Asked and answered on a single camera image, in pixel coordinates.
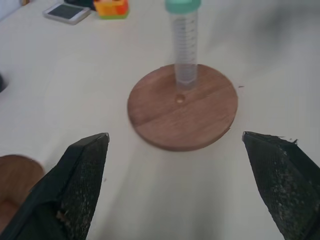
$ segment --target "smartphone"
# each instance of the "smartphone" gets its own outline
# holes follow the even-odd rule
[[[57,20],[66,24],[76,25],[90,14],[89,7],[74,6],[58,3],[42,12],[48,19]]]

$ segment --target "brown wooden object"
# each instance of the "brown wooden object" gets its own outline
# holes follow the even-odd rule
[[[127,110],[134,130],[169,151],[192,151],[220,139],[233,123],[238,97],[219,71],[198,65],[197,86],[180,92],[173,65],[143,77],[132,89]]]
[[[30,158],[0,157],[0,234],[43,176],[43,168]]]

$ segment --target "yellow toy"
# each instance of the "yellow toy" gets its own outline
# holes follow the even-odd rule
[[[94,0],[93,4],[102,19],[125,19],[129,14],[128,0]]]

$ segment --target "green cap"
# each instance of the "green cap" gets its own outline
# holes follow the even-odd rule
[[[189,14],[201,5],[201,0],[165,0],[165,9],[171,14]]]

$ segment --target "white table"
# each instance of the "white table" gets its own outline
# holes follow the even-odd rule
[[[200,10],[199,63],[229,77],[239,106],[229,132],[193,152],[146,144],[127,117],[136,82],[172,63],[163,1],[132,0],[126,20],[91,14],[71,26],[42,17],[54,0],[36,0],[0,22],[0,72],[8,81],[0,93],[0,154],[27,155],[48,171],[73,142],[110,133],[89,240],[283,239],[241,137],[298,139],[320,164],[319,21],[287,25],[277,49],[262,41],[272,41],[268,35],[250,32],[247,23],[261,12],[218,2]]]

